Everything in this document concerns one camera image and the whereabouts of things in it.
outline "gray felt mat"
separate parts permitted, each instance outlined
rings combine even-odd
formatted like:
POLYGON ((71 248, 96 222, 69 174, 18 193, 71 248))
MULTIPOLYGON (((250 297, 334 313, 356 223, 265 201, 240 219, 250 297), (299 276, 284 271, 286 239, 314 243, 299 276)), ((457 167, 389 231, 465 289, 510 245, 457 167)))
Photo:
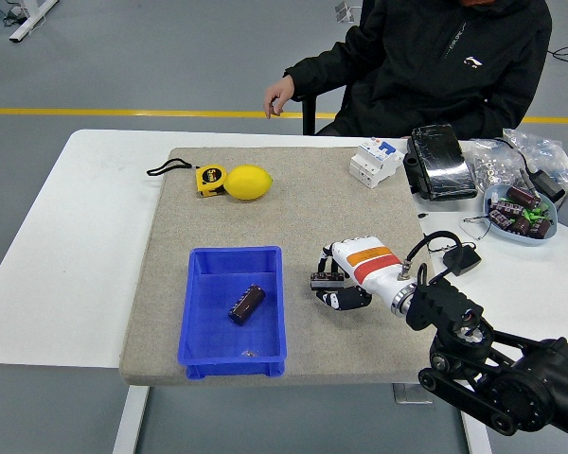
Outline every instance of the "gray felt mat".
MULTIPOLYGON (((133 385, 362 383, 417 381, 429 365, 435 331, 412 331, 378 297, 339 312, 311 292, 323 246, 374 235, 403 258, 422 239, 403 168, 369 189, 348 173, 355 148, 177 148, 198 166, 265 168, 270 191, 255 201, 229 195, 203 198, 193 170, 164 175, 139 274, 120 373, 133 385), (282 377, 209 376, 187 380, 177 362, 187 261, 196 247, 277 245, 284 262, 288 357, 282 377)), ((429 263, 425 250, 415 260, 429 263)))

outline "person's hand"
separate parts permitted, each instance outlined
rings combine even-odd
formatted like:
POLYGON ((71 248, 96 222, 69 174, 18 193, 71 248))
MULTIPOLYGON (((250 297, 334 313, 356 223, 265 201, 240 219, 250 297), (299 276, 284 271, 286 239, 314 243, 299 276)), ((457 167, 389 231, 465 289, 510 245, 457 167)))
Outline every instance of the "person's hand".
POLYGON ((271 118, 272 115, 280 116, 284 112, 284 104, 294 95, 294 82, 293 78, 289 75, 282 78, 271 87, 265 90, 265 97, 263 98, 263 111, 265 116, 271 118))

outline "plastic bag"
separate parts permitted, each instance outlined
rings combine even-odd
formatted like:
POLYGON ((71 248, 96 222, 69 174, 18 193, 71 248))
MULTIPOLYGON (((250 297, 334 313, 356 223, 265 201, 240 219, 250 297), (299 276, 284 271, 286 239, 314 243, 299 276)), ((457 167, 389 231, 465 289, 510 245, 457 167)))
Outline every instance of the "plastic bag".
POLYGON ((473 140, 465 154, 475 184, 482 192, 494 184, 524 185, 520 174, 524 160, 509 145, 496 140, 473 140))
POLYGON ((508 129, 503 136, 522 154, 530 172, 542 170, 568 192, 568 156, 560 141, 508 129))

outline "yellow floor line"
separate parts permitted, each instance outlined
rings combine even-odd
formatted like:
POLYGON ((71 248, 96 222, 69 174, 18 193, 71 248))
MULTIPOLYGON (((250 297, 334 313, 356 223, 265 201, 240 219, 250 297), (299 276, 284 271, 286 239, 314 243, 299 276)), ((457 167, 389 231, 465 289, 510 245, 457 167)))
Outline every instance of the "yellow floor line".
MULTIPOLYGON (((154 116, 195 118, 264 118, 262 111, 159 111, 137 109, 36 109, 0 108, 0 115, 68 115, 68 116, 154 116)), ((335 113, 317 113, 320 120, 331 120, 335 113)), ((283 118, 302 118, 300 112, 283 113, 283 118)), ((568 116, 527 116, 524 123, 568 125, 568 116)))

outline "tape measure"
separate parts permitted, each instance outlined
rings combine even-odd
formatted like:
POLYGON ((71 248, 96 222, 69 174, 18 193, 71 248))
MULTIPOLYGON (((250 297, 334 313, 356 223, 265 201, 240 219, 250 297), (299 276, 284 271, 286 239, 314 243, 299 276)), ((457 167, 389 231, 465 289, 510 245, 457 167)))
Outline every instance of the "tape measure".
POLYGON ((218 164, 198 167, 187 163, 181 158, 172 158, 163 163, 161 166, 148 170, 147 174, 151 177, 156 177, 175 168, 193 167, 196 168, 196 185, 198 186, 198 192, 200 194, 204 197, 210 197, 225 192, 223 183, 225 183, 227 171, 225 170, 225 167, 219 166, 218 164))
POLYGON ((196 169, 196 185, 198 192, 204 197, 216 196, 225 192, 223 183, 227 178, 225 167, 218 164, 210 164, 208 166, 196 169))

